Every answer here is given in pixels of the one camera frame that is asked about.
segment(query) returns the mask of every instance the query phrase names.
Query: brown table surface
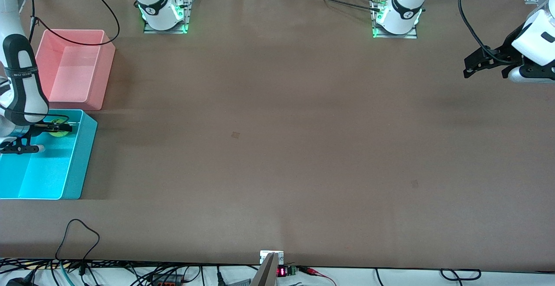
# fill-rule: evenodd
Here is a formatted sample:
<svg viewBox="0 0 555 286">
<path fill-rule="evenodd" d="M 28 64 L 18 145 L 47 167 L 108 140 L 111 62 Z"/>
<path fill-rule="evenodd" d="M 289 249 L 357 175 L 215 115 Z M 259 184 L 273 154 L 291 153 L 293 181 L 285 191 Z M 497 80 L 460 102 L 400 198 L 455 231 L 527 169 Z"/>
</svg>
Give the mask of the brown table surface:
<svg viewBox="0 0 555 286">
<path fill-rule="evenodd" d="M 81 218 L 96 259 L 555 270 L 555 89 L 463 79 L 456 0 L 426 0 L 417 40 L 323 0 L 198 0 L 187 35 L 143 35 L 133 0 L 107 1 L 122 29 L 82 199 L 0 201 L 0 256 L 51 258 Z M 533 9 L 464 7 L 492 46 Z M 98 0 L 36 10 L 115 33 Z M 93 242 L 76 225 L 62 257 Z"/>
</svg>

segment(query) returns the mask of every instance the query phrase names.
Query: blue plastic bin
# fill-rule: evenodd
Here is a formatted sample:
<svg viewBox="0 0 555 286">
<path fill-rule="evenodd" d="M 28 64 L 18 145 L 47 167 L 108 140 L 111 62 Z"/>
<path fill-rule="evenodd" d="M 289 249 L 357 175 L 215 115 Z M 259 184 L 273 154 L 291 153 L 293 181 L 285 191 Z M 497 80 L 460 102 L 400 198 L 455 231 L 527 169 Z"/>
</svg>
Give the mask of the blue plastic bin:
<svg viewBox="0 0 555 286">
<path fill-rule="evenodd" d="M 0 156 L 0 199 L 79 199 L 89 165 L 97 122 L 82 110 L 50 110 L 69 116 L 73 132 L 31 139 L 44 151 Z M 55 117 L 46 117 L 51 121 Z"/>
</svg>

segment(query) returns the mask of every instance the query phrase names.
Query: pink plastic bin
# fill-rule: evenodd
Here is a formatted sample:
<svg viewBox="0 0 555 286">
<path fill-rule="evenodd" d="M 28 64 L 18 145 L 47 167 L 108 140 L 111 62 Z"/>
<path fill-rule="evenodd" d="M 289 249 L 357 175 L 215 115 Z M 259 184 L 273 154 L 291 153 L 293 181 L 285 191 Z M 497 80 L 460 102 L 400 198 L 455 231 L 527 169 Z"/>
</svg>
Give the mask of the pink plastic bin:
<svg viewBox="0 0 555 286">
<path fill-rule="evenodd" d="M 69 40 L 102 43 L 102 30 L 53 29 Z M 115 47 L 76 45 L 45 30 L 36 51 L 36 64 L 50 108 L 98 111 L 102 108 Z"/>
</svg>

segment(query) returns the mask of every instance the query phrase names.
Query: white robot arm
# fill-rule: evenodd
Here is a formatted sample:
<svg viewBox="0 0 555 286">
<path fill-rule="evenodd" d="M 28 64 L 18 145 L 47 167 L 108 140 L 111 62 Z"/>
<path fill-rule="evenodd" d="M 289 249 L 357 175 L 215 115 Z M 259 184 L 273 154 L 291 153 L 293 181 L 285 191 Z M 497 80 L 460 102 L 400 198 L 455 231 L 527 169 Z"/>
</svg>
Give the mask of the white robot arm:
<svg viewBox="0 0 555 286">
<path fill-rule="evenodd" d="M 184 18 L 175 12 L 178 0 L 137 2 L 153 29 L 171 29 Z M 48 113 L 48 100 L 40 86 L 33 49 L 21 26 L 17 0 L 0 0 L 0 43 L 0 62 L 6 73 L 6 78 L 0 77 L 0 153 L 38 152 L 38 148 L 27 148 L 30 136 L 52 124 L 41 123 Z M 18 147 L 23 137 L 28 139 L 28 146 L 21 151 Z"/>
<path fill-rule="evenodd" d="M 48 113 L 33 49 L 24 35 L 17 0 L 0 0 L 0 150 Z"/>
<path fill-rule="evenodd" d="M 503 45 L 490 49 L 496 58 L 482 48 L 474 51 L 464 59 L 464 78 L 482 69 L 505 65 L 503 78 L 513 82 L 555 83 L 554 12 L 555 0 L 547 0 L 537 7 L 525 23 L 507 36 Z"/>
<path fill-rule="evenodd" d="M 408 33 L 422 13 L 422 4 L 424 0 L 386 0 L 376 23 L 395 35 Z"/>
</svg>

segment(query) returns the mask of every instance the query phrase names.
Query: yellow ball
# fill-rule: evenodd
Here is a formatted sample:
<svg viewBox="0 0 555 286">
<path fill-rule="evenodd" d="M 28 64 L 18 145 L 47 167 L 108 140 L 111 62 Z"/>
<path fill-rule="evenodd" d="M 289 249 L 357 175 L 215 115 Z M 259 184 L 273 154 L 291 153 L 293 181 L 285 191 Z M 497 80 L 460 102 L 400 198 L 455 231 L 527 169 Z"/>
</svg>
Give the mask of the yellow ball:
<svg viewBox="0 0 555 286">
<path fill-rule="evenodd" d="M 52 123 L 54 123 L 54 124 L 59 124 L 59 123 L 61 123 L 61 122 L 63 122 L 63 121 L 64 121 L 64 120 L 62 120 L 62 119 L 55 119 L 55 120 L 52 120 L 52 121 L 50 121 L 50 122 L 52 122 Z M 50 134 L 50 136 L 57 137 L 57 138 L 61 138 L 61 137 L 63 137 L 63 136 L 67 136 L 67 134 L 68 134 L 69 132 L 67 132 L 67 131 L 58 131 L 58 132 L 48 132 L 48 133 Z"/>
</svg>

